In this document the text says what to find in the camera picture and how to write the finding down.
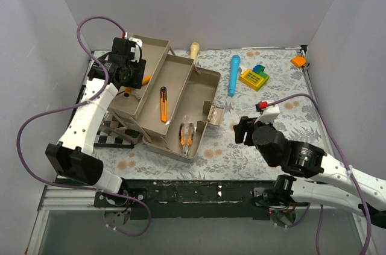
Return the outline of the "orange utility knife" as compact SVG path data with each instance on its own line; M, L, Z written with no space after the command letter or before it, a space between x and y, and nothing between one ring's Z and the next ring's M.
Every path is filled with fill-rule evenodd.
M160 88L160 119L162 122L168 121L167 88L165 86Z

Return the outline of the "orange handled pliers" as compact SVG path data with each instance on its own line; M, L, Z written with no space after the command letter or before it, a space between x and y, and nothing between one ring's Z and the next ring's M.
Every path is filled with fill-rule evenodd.
M194 123L181 123L179 129L179 141L181 154L188 156L189 150L191 149L195 133Z

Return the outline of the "taupe plastic tool box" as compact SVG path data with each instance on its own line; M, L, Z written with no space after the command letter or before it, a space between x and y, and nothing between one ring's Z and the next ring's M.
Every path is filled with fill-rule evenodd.
M191 163L203 142L208 125L219 126L224 109L214 103L221 75L197 66L196 60L175 55L169 41L140 35L145 75L151 80L129 97L118 95L109 106L109 114L100 130L108 126L124 134L132 142L129 131L137 131L152 151ZM160 119L160 88L167 88L168 121ZM137 93L141 100L133 96ZM194 123L194 139L188 156L181 154L179 129L181 123Z

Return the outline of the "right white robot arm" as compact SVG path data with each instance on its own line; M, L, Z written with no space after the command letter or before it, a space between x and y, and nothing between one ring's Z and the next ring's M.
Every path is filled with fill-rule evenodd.
M314 203L370 214L371 224L385 228L385 181L343 163L310 143L288 140L271 123L243 116L234 125L235 142L255 147L268 166L283 171L272 188L262 191L255 203L277 207Z

